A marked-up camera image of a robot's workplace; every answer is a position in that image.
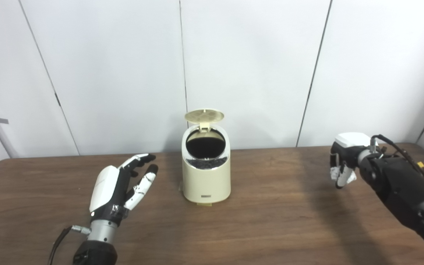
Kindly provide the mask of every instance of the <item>small bin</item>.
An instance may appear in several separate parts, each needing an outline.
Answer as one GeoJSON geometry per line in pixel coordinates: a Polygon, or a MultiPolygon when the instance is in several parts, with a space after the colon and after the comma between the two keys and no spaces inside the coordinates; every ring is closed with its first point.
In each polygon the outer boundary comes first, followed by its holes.
{"type": "Polygon", "coordinates": [[[195,203],[216,203],[230,195],[230,142],[227,133],[214,123],[222,112],[198,109],[185,119],[193,124],[182,139],[183,193],[195,203]]]}

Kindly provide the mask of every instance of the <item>black fingertip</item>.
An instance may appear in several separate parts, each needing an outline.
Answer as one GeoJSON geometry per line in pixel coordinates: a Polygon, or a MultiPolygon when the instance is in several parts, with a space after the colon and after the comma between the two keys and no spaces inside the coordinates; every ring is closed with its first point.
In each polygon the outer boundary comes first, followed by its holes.
{"type": "Polygon", "coordinates": [[[158,173],[158,166],[155,164],[151,164],[148,169],[146,170],[146,173],[154,173],[156,175],[156,173],[158,173]]]}

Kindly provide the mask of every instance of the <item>robot finger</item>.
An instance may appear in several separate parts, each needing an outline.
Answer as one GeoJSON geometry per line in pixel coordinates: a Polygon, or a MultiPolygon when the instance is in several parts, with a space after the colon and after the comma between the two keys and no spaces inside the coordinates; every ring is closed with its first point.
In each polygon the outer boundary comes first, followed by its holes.
{"type": "Polygon", "coordinates": [[[146,192],[150,188],[153,180],[155,180],[157,172],[157,165],[153,164],[148,167],[140,182],[127,193],[126,197],[128,199],[125,201],[125,208],[132,210],[135,208],[135,206],[137,206],[137,204],[143,199],[143,196],[145,196],[146,192]]]}
{"type": "Polygon", "coordinates": [[[143,166],[145,163],[155,160],[156,156],[150,154],[139,154],[134,155],[131,158],[127,159],[123,162],[122,165],[118,167],[118,169],[134,169],[135,167],[143,166]]]}

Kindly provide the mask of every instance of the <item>white robotic hand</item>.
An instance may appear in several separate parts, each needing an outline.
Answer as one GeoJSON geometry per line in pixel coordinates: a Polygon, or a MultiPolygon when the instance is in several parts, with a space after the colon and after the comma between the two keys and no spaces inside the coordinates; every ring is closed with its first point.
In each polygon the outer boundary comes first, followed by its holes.
{"type": "Polygon", "coordinates": [[[105,167],[101,173],[99,173],[96,185],[94,186],[91,204],[89,206],[91,215],[115,197],[118,197],[118,199],[115,200],[114,206],[123,206],[128,210],[132,210],[140,200],[142,200],[143,196],[145,196],[145,193],[150,188],[158,172],[158,166],[150,165],[146,170],[145,176],[143,176],[140,182],[126,194],[131,176],[135,177],[137,175],[133,169],[138,166],[143,166],[145,163],[154,159],[154,155],[140,154],[127,159],[118,168],[114,166],[105,167]]]}
{"type": "Polygon", "coordinates": [[[371,152],[371,138],[361,132],[338,134],[330,151],[330,176],[337,188],[356,180],[354,169],[371,152]]]}

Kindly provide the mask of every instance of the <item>wire connector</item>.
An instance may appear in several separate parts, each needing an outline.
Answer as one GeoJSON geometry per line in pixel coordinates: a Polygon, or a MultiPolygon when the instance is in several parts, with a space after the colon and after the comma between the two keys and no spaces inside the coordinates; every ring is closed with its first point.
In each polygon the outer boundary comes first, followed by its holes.
{"type": "Polygon", "coordinates": [[[87,228],[87,227],[84,227],[84,226],[73,225],[71,227],[71,230],[73,230],[74,232],[84,234],[84,235],[91,234],[91,228],[87,228]]]}

